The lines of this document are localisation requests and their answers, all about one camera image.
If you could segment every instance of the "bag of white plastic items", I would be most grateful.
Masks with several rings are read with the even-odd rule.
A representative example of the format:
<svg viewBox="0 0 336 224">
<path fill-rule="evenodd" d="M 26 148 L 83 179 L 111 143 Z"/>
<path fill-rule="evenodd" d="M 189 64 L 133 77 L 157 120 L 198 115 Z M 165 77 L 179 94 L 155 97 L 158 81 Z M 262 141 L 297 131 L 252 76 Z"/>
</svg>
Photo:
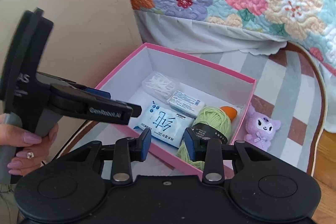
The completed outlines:
<svg viewBox="0 0 336 224">
<path fill-rule="evenodd" d="M 175 111 L 160 107 L 154 102 L 143 113 L 139 128 L 150 128 L 152 136 L 177 148 L 184 134 L 184 130 L 190 127 L 194 119 L 179 114 Z"/>
<path fill-rule="evenodd" d="M 179 82 L 156 71 L 142 81 L 144 91 L 162 102 L 167 102 L 178 90 L 179 85 Z"/>
</svg>

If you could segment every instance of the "red flower center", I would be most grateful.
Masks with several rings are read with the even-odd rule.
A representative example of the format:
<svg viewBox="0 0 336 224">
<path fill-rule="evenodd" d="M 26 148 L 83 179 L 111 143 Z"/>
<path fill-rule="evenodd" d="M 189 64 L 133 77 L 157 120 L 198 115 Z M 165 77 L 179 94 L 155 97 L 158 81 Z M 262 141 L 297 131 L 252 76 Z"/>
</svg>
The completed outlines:
<svg viewBox="0 0 336 224">
<path fill-rule="evenodd" d="M 288 7 L 285 8 L 286 11 L 291 11 L 292 12 L 292 17 L 295 17 L 295 13 L 297 13 L 299 16 L 302 15 L 298 10 L 300 9 L 300 6 L 293 6 L 292 2 L 289 0 L 288 4 L 291 6 L 291 9 L 289 9 Z"/>
<path fill-rule="evenodd" d="M 176 0 L 177 1 L 177 6 L 182 7 L 184 9 L 188 8 L 193 4 L 192 0 Z"/>
</svg>

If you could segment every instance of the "stuffed animal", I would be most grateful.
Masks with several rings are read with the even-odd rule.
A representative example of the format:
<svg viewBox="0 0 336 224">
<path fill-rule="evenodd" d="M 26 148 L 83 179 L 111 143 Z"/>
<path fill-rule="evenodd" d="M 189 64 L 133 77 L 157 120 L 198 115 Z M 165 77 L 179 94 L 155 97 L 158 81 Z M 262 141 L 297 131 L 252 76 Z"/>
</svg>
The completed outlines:
<svg viewBox="0 0 336 224">
<path fill-rule="evenodd" d="M 267 151 L 271 146 L 275 132 L 280 128 L 281 122 L 268 118 L 265 114 L 256 112 L 250 104 L 246 113 L 246 131 L 244 140 L 252 145 Z"/>
</svg>

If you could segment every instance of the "beige pants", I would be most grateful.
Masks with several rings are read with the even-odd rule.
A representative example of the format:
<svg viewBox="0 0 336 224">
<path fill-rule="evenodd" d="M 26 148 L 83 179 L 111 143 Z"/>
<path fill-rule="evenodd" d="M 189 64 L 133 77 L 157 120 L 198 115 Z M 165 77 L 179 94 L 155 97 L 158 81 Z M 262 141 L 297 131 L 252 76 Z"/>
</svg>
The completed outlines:
<svg viewBox="0 0 336 224">
<path fill-rule="evenodd" d="M 17 224 L 23 220 L 14 200 L 16 184 L 0 184 L 0 223 Z"/>
</svg>

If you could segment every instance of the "chinese character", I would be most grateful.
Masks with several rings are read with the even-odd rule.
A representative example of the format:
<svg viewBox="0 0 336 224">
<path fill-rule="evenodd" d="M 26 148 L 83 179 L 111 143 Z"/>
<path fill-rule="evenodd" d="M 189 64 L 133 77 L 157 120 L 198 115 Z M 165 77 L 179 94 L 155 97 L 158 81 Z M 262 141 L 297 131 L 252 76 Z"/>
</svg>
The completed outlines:
<svg viewBox="0 0 336 224">
<path fill-rule="evenodd" d="M 158 118 L 156 119 L 155 122 L 153 122 L 153 124 L 156 124 L 156 127 L 155 127 L 155 128 L 157 128 L 158 126 L 160 126 L 160 127 L 163 128 L 163 131 L 165 131 L 166 129 L 168 129 L 168 128 L 171 127 L 170 124 L 171 124 L 173 121 L 170 121 L 170 120 L 175 119 L 175 118 L 167 118 L 167 119 L 165 119 L 165 118 L 164 118 L 165 115 L 166 115 L 166 112 L 163 112 L 163 111 L 160 111 L 160 112 L 159 112 L 159 116 L 158 116 Z"/>
</svg>

